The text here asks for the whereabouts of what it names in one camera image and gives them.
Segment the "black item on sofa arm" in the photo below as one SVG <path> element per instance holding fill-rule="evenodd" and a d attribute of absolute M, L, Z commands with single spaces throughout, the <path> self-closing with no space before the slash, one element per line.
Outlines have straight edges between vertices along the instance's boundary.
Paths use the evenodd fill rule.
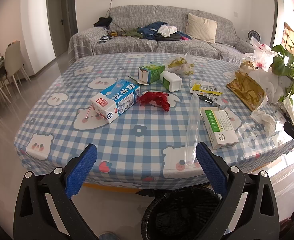
<path fill-rule="evenodd" d="M 110 16 L 100 17 L 98 22 L 95 22 L 93 27 L 103 27 L 103 28 L 109 29 L 111 22 L 112 22 L 112 17 Z"/>

